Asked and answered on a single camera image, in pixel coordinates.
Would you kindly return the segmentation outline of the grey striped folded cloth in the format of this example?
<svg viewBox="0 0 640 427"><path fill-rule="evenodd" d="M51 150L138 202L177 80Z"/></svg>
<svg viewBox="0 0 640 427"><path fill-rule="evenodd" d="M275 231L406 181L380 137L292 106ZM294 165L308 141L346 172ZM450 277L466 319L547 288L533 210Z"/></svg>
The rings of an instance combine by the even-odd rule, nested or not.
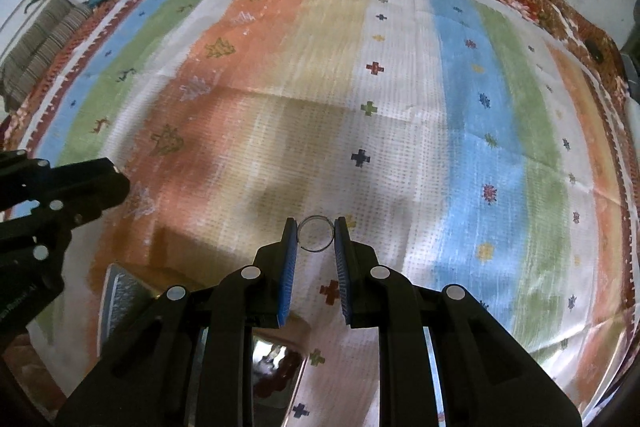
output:
<svg viewBox="0 0 640 427"><path fill-rule="evenodd" d="M1 98L15 112L53 64L92 9L85 3L50 0L1 63Z"/></svg>

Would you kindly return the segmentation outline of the silver metal tin box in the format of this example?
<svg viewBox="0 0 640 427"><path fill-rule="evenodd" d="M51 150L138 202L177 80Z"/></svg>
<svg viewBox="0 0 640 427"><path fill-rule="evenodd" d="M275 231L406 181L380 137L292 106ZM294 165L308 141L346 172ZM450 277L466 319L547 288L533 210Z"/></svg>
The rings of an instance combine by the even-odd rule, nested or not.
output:
<svg viewBox="0 0 640 427"><path fill-rule="evenodd" d="M100 357L116 329L156 297L157 292L141 277L125 265L111 263L106 269L102 287L96 354Z"/></svg>

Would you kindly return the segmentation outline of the striped colourful cloth mat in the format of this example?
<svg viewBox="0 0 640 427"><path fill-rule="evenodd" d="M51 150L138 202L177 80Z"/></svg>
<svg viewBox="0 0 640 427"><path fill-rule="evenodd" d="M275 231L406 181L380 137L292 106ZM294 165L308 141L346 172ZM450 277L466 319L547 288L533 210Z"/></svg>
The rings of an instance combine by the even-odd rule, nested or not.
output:
<svg viewBox="0 0 640 427"><path fill-rule="evenodd" d="M328 245L459 284L590 418L639 308L634 149L597 74L491 0L117 0L62 57L22 145L105 156L121 206L80 229L30 332L64 392L98 355L107 267L218 283L303 228L311 360L288 421L373 426L378 338L347 328Z"/></svg>

